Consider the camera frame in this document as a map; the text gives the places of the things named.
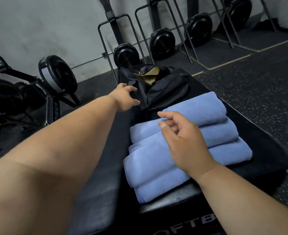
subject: person's right hand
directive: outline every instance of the person's right hand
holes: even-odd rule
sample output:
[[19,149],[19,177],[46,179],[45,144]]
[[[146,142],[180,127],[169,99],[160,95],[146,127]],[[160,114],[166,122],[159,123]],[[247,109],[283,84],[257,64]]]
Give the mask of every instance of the person's right hand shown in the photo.
[[158,125],[178,168],[197,181],[197,178],[218,164],[208,151],[196,124],[177,111],[160,111],[158,115],[167,118]]

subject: stack of towels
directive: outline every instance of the stack of towels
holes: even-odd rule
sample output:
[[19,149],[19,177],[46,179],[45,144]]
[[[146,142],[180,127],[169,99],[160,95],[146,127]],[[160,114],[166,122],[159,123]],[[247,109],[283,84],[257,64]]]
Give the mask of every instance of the stack of towels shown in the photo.
[[[251,159],[251,149],[238,136],[235,124],[226,116],[227,110],[214,92],[165,110],[178,111],[197,124],[212,157],[220,164],[227,166]],[[130,128],[133,145],[129,147],[130,155],[124,159],[124,169],[139,203],[149,202],[190,178],[172,160],[158,126],[161,120],[164,118]]]

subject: black bag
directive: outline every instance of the black bag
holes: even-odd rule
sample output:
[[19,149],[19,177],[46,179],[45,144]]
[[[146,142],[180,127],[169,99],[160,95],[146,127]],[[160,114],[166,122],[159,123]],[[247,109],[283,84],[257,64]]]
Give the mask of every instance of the black bag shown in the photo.
[[131,96],[141,102],[140,110],[150,111],[163,110],[183,97],[188,90],[189,74],[181,68],[141,64],[128,69],[120,67],[119,79],[138,89]]

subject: folded towel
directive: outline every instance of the folded towel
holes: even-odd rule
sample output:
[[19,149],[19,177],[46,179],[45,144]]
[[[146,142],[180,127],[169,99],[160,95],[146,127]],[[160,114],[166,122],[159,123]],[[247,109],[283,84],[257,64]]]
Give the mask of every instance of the folded towel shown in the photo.
[[[200,128],[207,147],[227,143],[238,138],[235,124],[227,118],[222,123]],[[124,159],[126,178],[131,187],[139,186],[173,167],[167,142],[161,132],[129,147]]]
[[[183,114],[197,126],[220,123],[225,120],[227,110],[223,103],[211,91],[192,99],[180,102],[165,110],[174,110]],[[137,143],[160,131],[158,122],[163,118],[136,124],[130,128],[131,141]]]
[[[241,138],[227,144],[212,147],[209,151],[212,157],[224,166],[248,161],[252,157],[251,149]],[[140,203],[149,202],[181,185],[189,178],[184,171],[174,166],[153,180],[135,187],[137,200]]]
[[[235,124],[227,118],[224,122],[205,125],[199,128],[204,137],[207,147],[217,146],[226,142],[230,142],[238,138],[238,132]],[[142,146],[150,145],[155,141],[156,137],[163,137],[161,132],[158,132],[140,142],[132,144],[129,147],[129,153],[133,153]]]

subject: gray wall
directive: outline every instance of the gray wall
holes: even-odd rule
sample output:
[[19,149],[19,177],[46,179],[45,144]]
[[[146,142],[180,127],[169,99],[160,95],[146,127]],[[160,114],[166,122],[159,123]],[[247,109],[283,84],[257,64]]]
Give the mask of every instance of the gray wall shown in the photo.
[[[186,0],[177,0],[184,19],[187,19]],[[252,15],[262,13],[259,0],[253,1]],[[288,0],[266,0],[275,17],[281,17],[280,24],[288,27]],[[181,24],[173,0],[177,22]],[[115,15],[128,13],[142,39],[135,20],[134,11],[146,4],[146,0],[111,0]],[[210,0],[200,0],[200,11],[211,12],[214,8]],[[174,23],[164,3],[159,7],[163,27],[173,28]],[[214,28],[218,26],[217,15],[213,16]],[[146,37],[152,32],[148,10],[139,11]],[[75,67],[104,52],[97,26],[106,20],[99,0],[0,0],[0,54],[13,68],[31,75],[38,75],[37,63],[47,55],[56,54],[70,67]],[[125,40],[135,42],[131,27],[123,19],[119,21]],[[102,27],[108,51],[117,45],[110,25]],[[179,36],[174,31],[177,43]],[[109,71],[106,59],[100,58],[74,69],[78,81]],[[0,75],[10,81],[16,79]]]

